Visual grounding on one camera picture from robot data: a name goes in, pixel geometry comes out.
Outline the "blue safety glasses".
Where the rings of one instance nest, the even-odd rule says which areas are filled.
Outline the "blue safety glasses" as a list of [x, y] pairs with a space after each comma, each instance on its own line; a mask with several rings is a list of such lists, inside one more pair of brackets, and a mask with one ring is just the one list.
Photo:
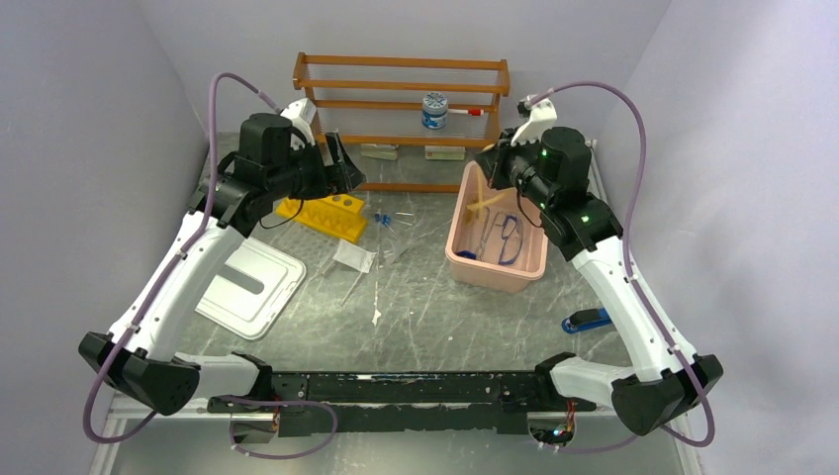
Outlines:
[[498, 264], [501, 266], [513, 265], [518, 260], [523, 244], [523, 230], [518, 216], [505, 216], [500, 238], [502, 244], [499, 251]]

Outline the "metal crucible tongs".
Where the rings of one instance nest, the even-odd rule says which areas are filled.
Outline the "metal crucible tongs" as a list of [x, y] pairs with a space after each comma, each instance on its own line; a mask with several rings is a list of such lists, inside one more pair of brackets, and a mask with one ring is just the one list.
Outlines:
[[488, 217], [483, 222], [479, 242], [478, 242], [478, 245], [477, 245], [476, 251], [475, 251], [477, 260], [483, 260], [483, 257], [484, 257], [485, 251], [486, 251], [487, 242], [489, 240], [490, 235], [493, 232], [493, 228], [495, 226], [495, 222], [497, 220], [498, 214], [499, 214], [498, 212], [489, 214]]

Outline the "graduated cylinder blue base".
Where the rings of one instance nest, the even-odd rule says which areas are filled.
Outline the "graduated cylinder blue base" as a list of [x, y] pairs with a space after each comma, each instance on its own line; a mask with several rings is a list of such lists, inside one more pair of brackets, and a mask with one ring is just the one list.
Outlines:
[[480, 208], [476, 211], [467, 211], [461, 222], [461, 237], [456, 245], [456, 254], [459, 257], [478, 260], [484, 251], [484, 233], [488, 222], [489, 211], [487, 208]]

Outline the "tan rubber tubing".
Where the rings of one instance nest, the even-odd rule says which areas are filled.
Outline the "tan rubber tubing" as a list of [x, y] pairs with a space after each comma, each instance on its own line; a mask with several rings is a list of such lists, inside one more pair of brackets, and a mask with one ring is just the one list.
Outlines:
[[466, 205], [464, 220], [469, 225], [474, 222], [485, 222], [489, 207], [513, 193], [512, 188], [504, 190], [490, 189], [484, 175], [478, 171], [475, 175], [476, 195]]

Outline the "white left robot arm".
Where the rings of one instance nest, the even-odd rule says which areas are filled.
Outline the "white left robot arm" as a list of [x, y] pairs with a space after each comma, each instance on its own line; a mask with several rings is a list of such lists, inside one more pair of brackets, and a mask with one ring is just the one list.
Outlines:
[[115, 390], [163, 416], [195, 398], [234, 396], [258, 412], [274, 396], [271, 367], [249, 355], [201, 357], [178, 351], [189, 318], [219, 270], [284, 198], [345, 194], [366, 177], [336, 132], [321, 147], [292, 146], [304, 133], [291, 120], [258, 113], [241, 125], [229, 153], [192, 195], [181, 228], [137, 299], [106, 332], [89, 332], [78, 351]]

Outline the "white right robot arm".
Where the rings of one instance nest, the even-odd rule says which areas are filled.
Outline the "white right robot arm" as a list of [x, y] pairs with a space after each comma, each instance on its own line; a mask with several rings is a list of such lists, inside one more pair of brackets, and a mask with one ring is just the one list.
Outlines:
[[536, 208], [540, 228], [596, 292], [631, 361], [610, 366], [560, 353], [541, 364], [536, 402], [547, 410], [571, 398], [606, 406], [636, 435], [666, 428], [721, 378], [718, 358], [697, 353], [632, 269], [617, 216], [589, 190], [592, 154], [582, 134], [553, 127], [524, 144], [513, 136], [501, 132], [477, 164], [492, 189], [512, 188]]

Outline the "white box left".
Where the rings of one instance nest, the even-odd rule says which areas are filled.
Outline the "white box left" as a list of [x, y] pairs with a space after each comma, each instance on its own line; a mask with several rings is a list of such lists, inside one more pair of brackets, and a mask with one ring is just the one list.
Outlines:
[[362, 156], [380, 160], [394, 161], [398, 159], [398, 147], [393, 144], [363, 143], [360, 146]]

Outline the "white box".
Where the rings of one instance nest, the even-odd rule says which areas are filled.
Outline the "white box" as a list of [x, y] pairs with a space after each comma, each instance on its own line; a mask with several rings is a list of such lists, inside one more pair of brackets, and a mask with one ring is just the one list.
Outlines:
[[398, 159], [398, 147], [393, 144], [363, 143], [360, 146], [362, 156], [380, 160], [394, 161]]
[[426, 145], [424, 155], [428, 160], [463, 161], [466, 157], [466, 148], [452, 145]]

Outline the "yellow test tube rack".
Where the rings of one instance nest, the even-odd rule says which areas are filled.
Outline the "yellow test tube rack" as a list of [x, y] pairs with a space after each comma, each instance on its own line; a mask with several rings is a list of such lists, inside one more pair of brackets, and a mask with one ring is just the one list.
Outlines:
[[362, 216], [364, 202], [348, 194], [333, 195], [317, 200], [285, 198], [275, 208], [275, 214], [292, 218], [294, 222], [329, 237], [356, 244], [368, 226]]

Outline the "white box right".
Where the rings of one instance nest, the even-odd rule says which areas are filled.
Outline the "white box right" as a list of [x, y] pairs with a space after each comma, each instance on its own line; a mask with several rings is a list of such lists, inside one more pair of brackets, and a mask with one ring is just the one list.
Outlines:
[[452, 145], [426, 145], [424, 155], [428, 160], [463, 161], [466, 157], [466, 148]]

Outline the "blue capped test tube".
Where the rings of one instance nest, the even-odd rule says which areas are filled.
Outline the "blue capped test tube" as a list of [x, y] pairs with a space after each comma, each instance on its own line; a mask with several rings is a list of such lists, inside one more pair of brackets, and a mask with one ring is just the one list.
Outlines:
[[374, 221], [396, 239], [400, 238], [400, 232], [414, 229], [416, 226], [414, 217], [414, 214], [408, 212], [376, 212], [373, 215]]

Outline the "blue white jar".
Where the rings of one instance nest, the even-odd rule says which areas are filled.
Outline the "blue white jar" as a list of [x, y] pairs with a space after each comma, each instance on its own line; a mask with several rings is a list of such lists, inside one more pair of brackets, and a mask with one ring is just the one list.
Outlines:
[[421, 123], [429, 130], [445, 127], [448, 115], [448, 99], [441, 92], [429, 92], [421, 101]]

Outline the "wooden shelf rack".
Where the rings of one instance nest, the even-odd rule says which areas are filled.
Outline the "wooden shelf rack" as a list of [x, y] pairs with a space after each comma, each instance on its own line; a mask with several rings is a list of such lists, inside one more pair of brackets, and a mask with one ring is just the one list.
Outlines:
[[[511, 92], [504, 59], [446, 59], [299, 52], [293, 85], [317, 107], [316, 139], [337, 132], [347, 144], [452, 145], [482, 148], [501, 130]], [[421, 101], [441, 92], [448, 109], [482, 109], [482, 117], [447, 115], [439, 130], [421, 123]]]

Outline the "pink plastic bin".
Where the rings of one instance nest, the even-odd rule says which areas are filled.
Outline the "pink plastic bin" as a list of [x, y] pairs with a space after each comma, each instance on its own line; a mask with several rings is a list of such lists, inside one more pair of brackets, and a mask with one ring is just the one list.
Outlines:
[[[468, 163], [464, 168], [444, 247], [445, 255], [455, 280], [497, 291], [517, 293], [544, 275], [547, 267], [548, 238], [538, 226], [537, 208], [525, 199], [517, 198], [513, 190], [512, 194], [489, 207], [489, 214], [499, 214], [487, 242], [483, 260], [459, 257], [456, 254], [456, 245], [461, 237], [461, 222], [466, 205], [476, 195], [475, 175], [478, 171], [481, 170], [475, 162]], [[523, 244], [516, 263], [501, 266], [498, 264], [502, 244], [500, 234], [506, 215], [518, 216], [523, 230]]]

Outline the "clear plastic funnel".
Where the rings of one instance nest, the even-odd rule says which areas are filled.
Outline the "clear plastic funnel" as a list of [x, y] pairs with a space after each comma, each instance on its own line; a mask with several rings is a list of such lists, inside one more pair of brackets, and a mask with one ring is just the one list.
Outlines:
[[411, 243], [388, 240], [382, 245], [382, 256], [387, 264], [393, 264], [403, 254], [413, 248]]

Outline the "white plastic lid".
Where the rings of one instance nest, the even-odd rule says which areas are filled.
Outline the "white plastic lid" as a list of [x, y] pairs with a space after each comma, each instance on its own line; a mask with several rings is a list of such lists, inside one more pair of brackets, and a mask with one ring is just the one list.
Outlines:
[[306, 276], [302, 260], [251, 237], [225, 262], [196, 312], [243, 339], [259, 340]]

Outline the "blue stapler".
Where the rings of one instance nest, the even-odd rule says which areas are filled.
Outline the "blue stapler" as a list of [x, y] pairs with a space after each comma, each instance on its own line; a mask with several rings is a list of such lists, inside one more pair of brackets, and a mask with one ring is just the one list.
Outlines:
[[612, 324], [605, 308], [587, 309], [575, 312], [561, 323], [565, 333], [574, 334], [585, 332]]

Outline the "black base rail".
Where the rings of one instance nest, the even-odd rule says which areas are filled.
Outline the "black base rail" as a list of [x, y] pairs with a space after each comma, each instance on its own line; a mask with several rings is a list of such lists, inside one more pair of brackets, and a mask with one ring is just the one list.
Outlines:
[[255, 395], [209, 400], [212, 414], [265, 414], [280, 437], [336, 432], [489, 430], [528, 434], [596, 405], [560, 396], [534, 370], [472, 372], [278, 371]]

